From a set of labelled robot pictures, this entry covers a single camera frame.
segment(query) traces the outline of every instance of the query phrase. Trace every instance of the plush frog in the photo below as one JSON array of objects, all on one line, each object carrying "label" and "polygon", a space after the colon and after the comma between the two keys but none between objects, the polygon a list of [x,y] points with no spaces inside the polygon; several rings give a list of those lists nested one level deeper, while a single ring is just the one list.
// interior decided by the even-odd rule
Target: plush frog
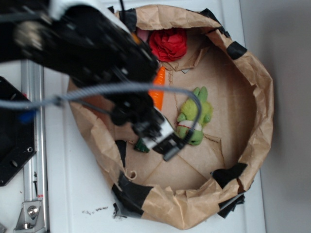
[{"label": "plush frog", "polygon": [[[207,89],[203,86],[201,89],[197,87],[193,93],[198,97],[202,105],[202,114],[199,122],[195,126],[195,131],[189,141],[191,145],[199,145],[203,140],[203,127],[210,122],[213,115],[213,107],[207,102]],[[191,128],[193,121],[197,115],[198,108],[193,100],[188,99],[181,106],[181,113],[177,118],[178,126],[176,129],[177,134],[180,138],[184,138]]]}]

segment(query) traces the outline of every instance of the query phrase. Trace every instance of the gray cable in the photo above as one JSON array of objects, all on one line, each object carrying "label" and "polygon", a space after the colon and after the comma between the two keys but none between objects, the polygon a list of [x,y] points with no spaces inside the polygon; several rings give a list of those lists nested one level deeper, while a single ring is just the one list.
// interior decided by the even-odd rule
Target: gray cable
[{"label": "gray cable", "polygon": [[30,110],[36,109],[40,106],[47,106],[50,104],[61,105],[64,101],[74,101],[85,97],[94,95],[109,95],[109,94],[125,94],[125,93],[135,93],[135,92],[145,92],[149,90],[167,91],[185,94],[191,98],[198,108],[197,116],[193,121],[193,125],[190,128],[188,134],[184,138],[188,142],[194,132],[194,127],[199,121],[200,115],[202,113],[202,106],[199,99],[191,92],[185,89],[153,85],[151,83],[136,83],[136,82],[124,82],[124,83],[112,83],[112,84],[100,84],[96,86],[88,86],[75,91],[68,92],[61,96],[56,96],[53,98],[47,98],[43,101],[9,101],[0,100],[0,108],[7,108],[11,110]]}]

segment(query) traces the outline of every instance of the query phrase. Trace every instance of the orange object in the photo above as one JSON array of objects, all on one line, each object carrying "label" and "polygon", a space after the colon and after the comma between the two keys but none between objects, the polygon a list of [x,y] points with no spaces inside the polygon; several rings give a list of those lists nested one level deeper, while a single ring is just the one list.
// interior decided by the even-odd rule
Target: orange object
[{"label": "orange object", "polygon": [[[157,72],[156,78],[153,81],[153,84],[155,85],[164,85],[165,83],[165,67],[161,67],[159,71]],[[154,101],[154,106],[158,110],[162,110],[163,105],[163,91],[149,91],[149,95]]]}]

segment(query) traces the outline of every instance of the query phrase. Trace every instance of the black plate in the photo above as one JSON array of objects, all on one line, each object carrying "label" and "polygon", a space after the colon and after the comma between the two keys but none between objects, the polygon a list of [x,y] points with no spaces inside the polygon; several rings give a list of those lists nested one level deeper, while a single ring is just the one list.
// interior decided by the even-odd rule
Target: black plate
[{"label": "black plate", "polygon": [[[29,101],[0,77],[0,100]],[[5,186],[35,154],[35,127],[29,111],[0,108],[0,186]]]}]

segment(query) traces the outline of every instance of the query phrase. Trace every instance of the red fabric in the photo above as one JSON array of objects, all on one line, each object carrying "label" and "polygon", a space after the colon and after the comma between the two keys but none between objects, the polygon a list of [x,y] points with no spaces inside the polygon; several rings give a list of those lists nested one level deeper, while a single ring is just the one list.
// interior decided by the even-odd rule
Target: red fabric
[{"label": "red fabric", "polygon": [[180,28],[153,31],[149,46],[152,53],[162,62],[180,59],[187,52],[186,31]]}]

